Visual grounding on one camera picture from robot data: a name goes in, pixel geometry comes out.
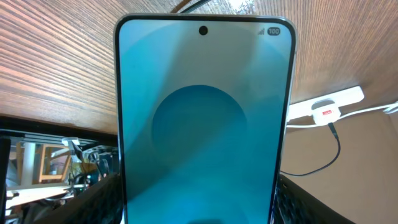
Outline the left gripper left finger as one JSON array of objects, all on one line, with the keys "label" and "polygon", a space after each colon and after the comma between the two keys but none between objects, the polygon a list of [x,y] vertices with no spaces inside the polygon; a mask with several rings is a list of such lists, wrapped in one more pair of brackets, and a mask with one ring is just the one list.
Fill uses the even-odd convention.
[{"label": "left gripper left finger", "polygon": [[119,174],[111,174],[35,224],[119,224],[123,190]]}]

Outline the blue screen smartphone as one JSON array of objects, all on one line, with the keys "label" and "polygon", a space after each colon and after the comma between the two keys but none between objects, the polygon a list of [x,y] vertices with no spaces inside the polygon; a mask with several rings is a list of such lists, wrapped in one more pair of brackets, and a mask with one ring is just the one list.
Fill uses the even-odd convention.
[{"label": "blue screen smartphone", "polygon": [[283,17],[128,14],[114,28],[126,223],[269,223],[297,50]]}]

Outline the white power strip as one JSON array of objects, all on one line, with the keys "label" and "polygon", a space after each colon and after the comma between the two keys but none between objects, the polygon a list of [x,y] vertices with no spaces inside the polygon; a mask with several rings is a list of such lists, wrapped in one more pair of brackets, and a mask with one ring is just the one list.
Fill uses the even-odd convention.
[{"label": "white power strip", "polygon": [[287,121],[311,116],[317,125],[334,123],[341,117],[340,108],[358,103],[364,99],[360,86],[336,91],[327,95],[294,103],[289,106]]}]

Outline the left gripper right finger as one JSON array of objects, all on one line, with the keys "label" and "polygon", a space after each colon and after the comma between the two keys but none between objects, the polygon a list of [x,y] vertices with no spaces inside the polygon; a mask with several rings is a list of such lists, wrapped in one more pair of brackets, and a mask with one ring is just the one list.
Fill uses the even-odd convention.
[{"label": "left gripper right finger", "polygon": [[354,224],[282,174],[275,189],[272,223]]}]

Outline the white charger plug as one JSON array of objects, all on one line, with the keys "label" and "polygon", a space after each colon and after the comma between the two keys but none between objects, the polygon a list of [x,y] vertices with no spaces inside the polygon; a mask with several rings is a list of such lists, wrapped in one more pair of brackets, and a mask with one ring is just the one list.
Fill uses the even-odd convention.
[{"label": "white charger plug", "polygon": [[312,105],[312,116],[315,124],[323,126],[339,120],[341,111],[333,100],[324,100]]}]

